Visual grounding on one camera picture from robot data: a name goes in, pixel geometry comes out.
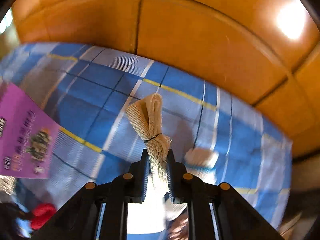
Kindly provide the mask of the wicker chair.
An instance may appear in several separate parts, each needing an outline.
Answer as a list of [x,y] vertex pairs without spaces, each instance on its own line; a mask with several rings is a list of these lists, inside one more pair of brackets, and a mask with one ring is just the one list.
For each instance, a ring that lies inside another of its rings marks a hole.
[[287,239],[290,237],[291,233],[293,232],[294,226],[300,220],[302,213],[297,213],[292,218],[288,218],[282,221],[281,225],[279,226],[278,232],[280,235]]

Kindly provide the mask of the blue plaid tablecloth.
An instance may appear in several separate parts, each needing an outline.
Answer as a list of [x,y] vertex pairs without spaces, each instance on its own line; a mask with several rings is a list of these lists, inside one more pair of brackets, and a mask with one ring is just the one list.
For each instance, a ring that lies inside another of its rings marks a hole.
[[291,182],[291,141],[223,89],[141,56],[72,43],[24,44],[1,60],[1,77],[60,125],[47,179],[19,179],[25,209],[61,207],[165,139],[204,182],[230,183],[277,229]]

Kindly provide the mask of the white knitted glove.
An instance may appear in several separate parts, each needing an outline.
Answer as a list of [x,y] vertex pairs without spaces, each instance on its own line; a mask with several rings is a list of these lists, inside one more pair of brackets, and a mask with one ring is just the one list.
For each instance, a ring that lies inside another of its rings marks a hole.
[[219,154],[204,148],[192,148],[184,155],[187,171],[201,179],[216,181],[214,166]]

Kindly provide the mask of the red knitted cloth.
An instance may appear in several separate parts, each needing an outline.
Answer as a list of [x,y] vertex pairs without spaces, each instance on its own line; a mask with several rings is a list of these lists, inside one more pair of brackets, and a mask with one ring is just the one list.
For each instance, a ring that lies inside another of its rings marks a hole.
[[50,203],[41,203],[31,211],[30,227],[39,230],[56,213],[56,207]]

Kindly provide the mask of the wooden wall cabinet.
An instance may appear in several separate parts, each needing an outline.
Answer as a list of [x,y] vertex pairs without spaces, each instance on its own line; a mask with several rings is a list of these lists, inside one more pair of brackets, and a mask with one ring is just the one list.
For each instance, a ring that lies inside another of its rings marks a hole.
[[185,70],[319,148],[319,24],[300,0],[16,0],[22,42],[110,47]]

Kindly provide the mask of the ornate silver tissue box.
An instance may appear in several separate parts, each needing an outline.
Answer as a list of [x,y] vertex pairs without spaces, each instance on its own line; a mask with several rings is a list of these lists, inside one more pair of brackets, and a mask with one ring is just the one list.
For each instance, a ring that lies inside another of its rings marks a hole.
[[11,195],[15,192],[16,178],[0,175],[0,189]]

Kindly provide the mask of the purple carton box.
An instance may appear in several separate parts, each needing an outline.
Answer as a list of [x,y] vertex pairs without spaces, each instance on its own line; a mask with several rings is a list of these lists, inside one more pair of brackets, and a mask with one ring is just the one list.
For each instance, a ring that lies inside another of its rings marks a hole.
[[60,126],[23,90],[1,84],[1,175],[47,179]]

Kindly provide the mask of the beige mesh cloth bundle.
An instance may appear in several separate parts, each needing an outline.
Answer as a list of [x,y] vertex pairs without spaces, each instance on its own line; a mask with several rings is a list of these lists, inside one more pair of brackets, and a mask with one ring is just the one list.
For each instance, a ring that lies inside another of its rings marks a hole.
[[129,105],[126,116],[143,140],[150,159],[154,186],[167,182],[167,156],[170,138],[162,133],[162,97],[153,93]]

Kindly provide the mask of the brown satin scrunchie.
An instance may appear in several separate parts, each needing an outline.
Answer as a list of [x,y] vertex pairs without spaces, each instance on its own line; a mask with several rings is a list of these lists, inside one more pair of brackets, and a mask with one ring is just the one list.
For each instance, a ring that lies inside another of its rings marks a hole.
[[178,216],[168,230],[168,239],[188,240],[188,214],[183,213]]

